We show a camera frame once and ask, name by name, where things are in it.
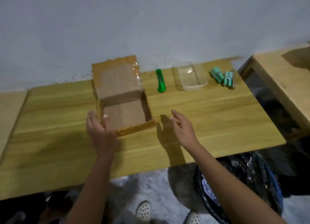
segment person's right arm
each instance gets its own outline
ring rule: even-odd
[[[186,116],[175,110],[171,112],[173,117],[170,120],[180,144],[194,158],[225,214],[234,224],[286,223],[198,142],[193,125]]]

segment cardboard box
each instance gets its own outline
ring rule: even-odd
[[[135,56],[92,65],[97,116],[106,114],[118,136],[155,126]]]

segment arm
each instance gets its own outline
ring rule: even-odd
[[[170,119],[180,144],[195,159],[225,214],[233,223],[286,223],[198,142],[192,123],[183,114],[175,110],[171,112],[173,117]]]
[[[110,167],[118,147],[115,131],[110,120],[104,116],[103,128],[95,112],[90,111],[86,119],[86,128],[95,150],[97,159],[83,187],[83,190],[67,215],[65,224],[100,224],[107,197]]]

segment person's left arm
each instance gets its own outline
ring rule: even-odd
[[[111,129],[109,118],[104,116],[103,121],[105,128],[101,126],[95,112],[90,111],[87,115],[86,128],[97,152],[97,159],[65,224],[100,224],[102,221],[110,168],[118,147],[118,138]]]

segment black plastic bag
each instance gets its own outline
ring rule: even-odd
[[[280,216],[283,212],[281,189],[267,163],[256,153],[242,153],[217,159],[228,171],[246,184]],[[220,224],[231,224],[198,166],[194,187],[208,210]]]

